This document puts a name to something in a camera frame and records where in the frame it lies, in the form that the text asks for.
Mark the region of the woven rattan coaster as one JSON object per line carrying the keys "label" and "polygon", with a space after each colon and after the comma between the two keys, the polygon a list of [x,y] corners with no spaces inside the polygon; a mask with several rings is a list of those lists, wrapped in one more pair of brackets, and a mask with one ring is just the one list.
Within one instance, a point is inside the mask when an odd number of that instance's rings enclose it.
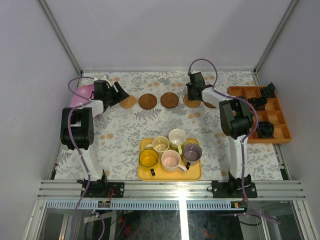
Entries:
{"label": "woven rattan coaster", "polygon": [[198,108],[201,105],[200,100],[189,100],[187,94],[183,97],[183,103],[186,107],[192,108],[192,109]]}
{"label": "woven rattan coaster", "polygon": [[123,108],[123,109],[131,109],[137,102],[137,99],[133,96],[133,95],[129,95],[128,98],[122,100],[119,105]]}

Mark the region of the brown wooden coaster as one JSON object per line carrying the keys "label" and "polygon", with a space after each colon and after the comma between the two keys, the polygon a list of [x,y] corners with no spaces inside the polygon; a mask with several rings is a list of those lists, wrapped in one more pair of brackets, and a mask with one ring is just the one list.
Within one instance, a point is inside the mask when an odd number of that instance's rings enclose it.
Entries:
{"label": "brown wooden coaster", "polygon": [[173,92],[166,92],[161,96],[160,103],[163,107],[172,109],[179,104],[179,97]]}
{"label": "brown wooden coaster", "polygon": [[216,109],[216,107],[209,102],[204,102],[204,105],[210,109]]}
{"label": "brown wooden coaster", "polygon": [[157,105],[157,98],[151,93],[146,93],[139,98],[138,104],[144,110],[151,110]]}

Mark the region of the white mug green handle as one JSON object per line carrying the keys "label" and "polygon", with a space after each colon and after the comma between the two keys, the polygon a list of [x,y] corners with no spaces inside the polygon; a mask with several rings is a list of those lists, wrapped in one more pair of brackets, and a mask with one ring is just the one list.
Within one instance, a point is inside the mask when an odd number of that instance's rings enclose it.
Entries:
{"label": "white mug green handle", "polygon": [[180,155],[183,153],[183,146],[187,140],[187,135],[182,129],[173,129],[168,134],[170,148],[177,151]]}

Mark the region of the purple grey mug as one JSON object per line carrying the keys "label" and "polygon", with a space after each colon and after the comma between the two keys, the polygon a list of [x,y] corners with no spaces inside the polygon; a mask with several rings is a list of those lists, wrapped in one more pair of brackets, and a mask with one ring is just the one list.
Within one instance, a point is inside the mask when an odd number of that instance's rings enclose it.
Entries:
{"label": "purple grey mug", "polygon": [[200,161],[202,153],[202,148],[196,143],[188,143],[183,147],[182,160],[187,170]]}

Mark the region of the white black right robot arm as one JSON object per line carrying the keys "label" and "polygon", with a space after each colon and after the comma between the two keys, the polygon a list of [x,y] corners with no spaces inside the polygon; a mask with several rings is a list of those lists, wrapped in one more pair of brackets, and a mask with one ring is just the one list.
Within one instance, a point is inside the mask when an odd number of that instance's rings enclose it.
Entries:
{"label": "white black right robot arm", "polygon": [[[250,182],[251,177],[246,168],[246,145],[249,136],[256,130],[253,125],[253,117],[250,112],[253,107],[242,97],[235,97],[229,94],[219,92],[217,84],[206,84],[205,79],[199,71],[188,71],[190,78],[187,83],[187,99],[194,102],[203,102],[214,104],[219,110],[217,121],[223,133],[228,137],[230,150],[230,170],[228,192],[233,197],[240,197],[246,191],[246,185],[243,181]],[[153,131],[165,134],[172,141],[172,148],[182,154],[182,149],[186,147],[183,142],[184,137],[177,132],[177,127],[187,132],[188,136],[196,136],[211,133],[207,127],[195,127],[193,125],[185,126],[189,116],[186,113],[176,114],[175,111],[164,110],[161,115],[155,119],[148,119],[154,116],[154,112],[149,113],[140,125],[127,124],[125,131],[122,132],[127,139],[137,140],[143,137],[149,137]]]}

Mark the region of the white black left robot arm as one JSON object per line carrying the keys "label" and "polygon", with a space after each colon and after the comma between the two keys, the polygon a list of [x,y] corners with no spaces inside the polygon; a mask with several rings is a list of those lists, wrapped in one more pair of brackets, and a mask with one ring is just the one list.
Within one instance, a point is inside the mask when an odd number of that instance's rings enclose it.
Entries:
{"label": "white black left robot arm", "polygon": [[110,186],[102,179],[104,170],[98,163],[92,144],[95,139],[94,118],[127,99],[129,94],[116,81],[95,78],[92,84],[72,91],[69,107],[62,110],[60,141],[69,150],[77,151],[87,174],[86,180],[96,181],[92,191],[98,197],[105,197]]}

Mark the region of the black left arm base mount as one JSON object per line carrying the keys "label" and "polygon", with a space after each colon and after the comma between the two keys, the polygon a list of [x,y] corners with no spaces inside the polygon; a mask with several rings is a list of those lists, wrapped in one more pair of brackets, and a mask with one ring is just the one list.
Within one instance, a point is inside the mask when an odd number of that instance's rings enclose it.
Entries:
{"label": "black left arm base mount", "polygon": [[81,195],[83,195],[84,198],[119,199],[124,197],[125,183],[108,181],[105,175],[102,176],[102,179],[90,181],[86,192],[85,189],[89,181],[78,179],[76,182],[82,185]]}

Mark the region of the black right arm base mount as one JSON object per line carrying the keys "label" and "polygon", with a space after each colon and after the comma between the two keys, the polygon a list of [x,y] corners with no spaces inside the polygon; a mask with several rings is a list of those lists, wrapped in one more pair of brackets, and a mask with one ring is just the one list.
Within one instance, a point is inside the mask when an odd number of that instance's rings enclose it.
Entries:
{"label": "black right arm base mount", "polygon": [[256,185],[252,182],[251,175],[248,174],[244,178],[234,178],[230,173],[228,174],[228,181],[212,180],[212,194],[216,199],[231,199],[244,198],[242,187],[244,187],[245,194],[248,198],[257,198]]}

